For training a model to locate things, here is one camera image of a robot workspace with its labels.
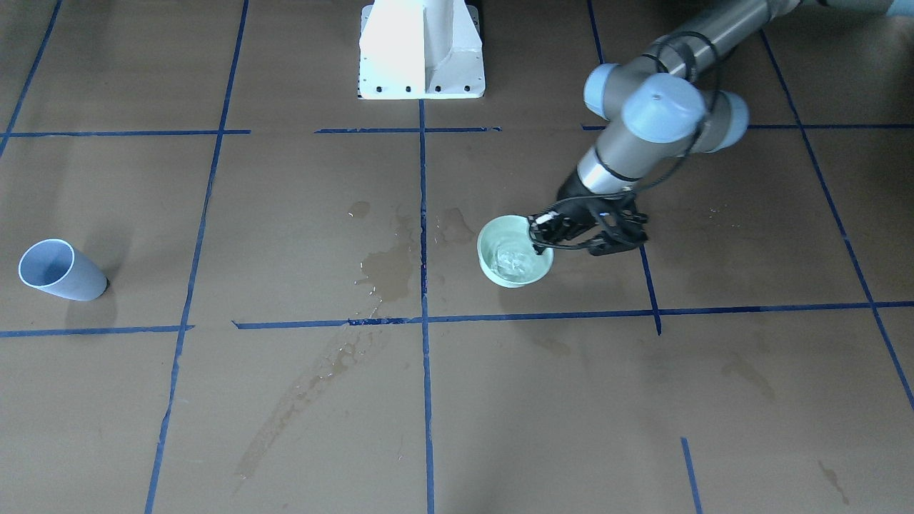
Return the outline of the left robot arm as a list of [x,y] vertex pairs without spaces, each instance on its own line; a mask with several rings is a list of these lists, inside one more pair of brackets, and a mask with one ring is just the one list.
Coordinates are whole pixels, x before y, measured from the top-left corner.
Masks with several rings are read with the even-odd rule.
[[750,111],[738,95],[695,87],[703,72],[797,1],[718,1],[654,42],[626,64],[604,63],[588,76],[588,110],[607,121],[558,190],[556,201],[528,217],[528,242],[551,250],[624,253],[648,241],[648,215],[637,207],[642,180],[662,160],[671,178],[693,153],[714,153],[744,136]]

